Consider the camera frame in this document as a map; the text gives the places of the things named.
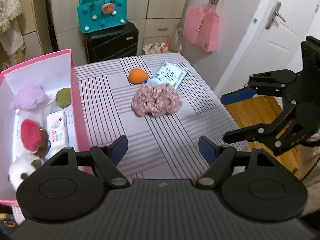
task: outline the black suitcase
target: black suitcase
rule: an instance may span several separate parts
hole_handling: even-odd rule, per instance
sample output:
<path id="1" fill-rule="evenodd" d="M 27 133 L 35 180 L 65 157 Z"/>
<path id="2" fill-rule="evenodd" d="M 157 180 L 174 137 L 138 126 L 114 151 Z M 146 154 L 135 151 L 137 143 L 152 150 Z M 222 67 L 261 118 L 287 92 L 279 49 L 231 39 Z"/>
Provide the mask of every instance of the black suitcase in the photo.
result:
<path id="1" fill-rule="evenodd" d="M 137 27 L 126 25 L 84 34 L 84 48 L 88 63 L 137 55 Z"/>

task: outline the purple plush toy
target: purple plush toy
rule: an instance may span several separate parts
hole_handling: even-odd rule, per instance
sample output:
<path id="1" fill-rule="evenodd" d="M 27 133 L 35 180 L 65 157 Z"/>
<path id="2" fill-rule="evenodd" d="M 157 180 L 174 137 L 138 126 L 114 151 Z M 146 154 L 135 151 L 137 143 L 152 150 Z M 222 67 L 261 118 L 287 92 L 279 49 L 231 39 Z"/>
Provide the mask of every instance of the purple plush toy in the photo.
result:
<path id="1" fill-rule="evenodd" d="M 10 110 L 32 110 L 45 99 L 45 93 L 40 85 L 30 84 L 21 89 L 10 104 Z"/>

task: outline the blue tissue packet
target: blue tissue packet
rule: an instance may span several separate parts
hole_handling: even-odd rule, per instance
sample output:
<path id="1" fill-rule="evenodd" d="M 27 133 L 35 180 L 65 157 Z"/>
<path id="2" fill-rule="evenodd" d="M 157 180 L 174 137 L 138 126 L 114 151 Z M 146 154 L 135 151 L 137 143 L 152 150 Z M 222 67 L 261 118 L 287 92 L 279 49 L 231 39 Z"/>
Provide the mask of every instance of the blue tissue packet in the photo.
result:
<path id="1" fill-rule="evenodd" d="M 164 83 L 169 83 L 175 90 L 178 89 L 184 77 L 188 74 L 184 69 L 171 64 L 167 61 L 162 62 L 157 73 L 148 79 L 145 83 L 150 83 L 152 86 L 159 86 Z"/>

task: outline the red plush toy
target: red plush toy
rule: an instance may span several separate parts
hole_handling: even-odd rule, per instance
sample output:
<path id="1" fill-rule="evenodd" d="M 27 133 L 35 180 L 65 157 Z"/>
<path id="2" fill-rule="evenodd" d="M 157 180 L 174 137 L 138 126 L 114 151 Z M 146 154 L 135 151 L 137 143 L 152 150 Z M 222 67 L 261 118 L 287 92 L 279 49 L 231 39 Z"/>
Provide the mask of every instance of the red plush toy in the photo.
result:
<path id="1" fill-rule="evenodd" d="M 38 150 L 41 144 L 41 127 L 30 119 L 25 119 L 21 123 L 21 140 L 23 146 L 32 152 Z"/>

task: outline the pink scrunchie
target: pink scrunchie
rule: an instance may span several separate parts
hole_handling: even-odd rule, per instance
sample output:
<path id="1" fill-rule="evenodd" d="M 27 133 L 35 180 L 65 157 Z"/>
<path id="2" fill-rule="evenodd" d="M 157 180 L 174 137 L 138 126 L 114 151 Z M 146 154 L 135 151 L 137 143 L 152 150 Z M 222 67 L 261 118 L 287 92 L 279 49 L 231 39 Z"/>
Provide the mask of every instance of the pink scrunchie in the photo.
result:
<path id="1" fill-rule="evenodd" d="M 174 114 L 181 106 L 182 101 L 178 93 L 168 83 L 156 87 L 151 84 L 142 85 L 131 103 L 131 108 L 137 116 L 151 113 L 153 117 Z"/>

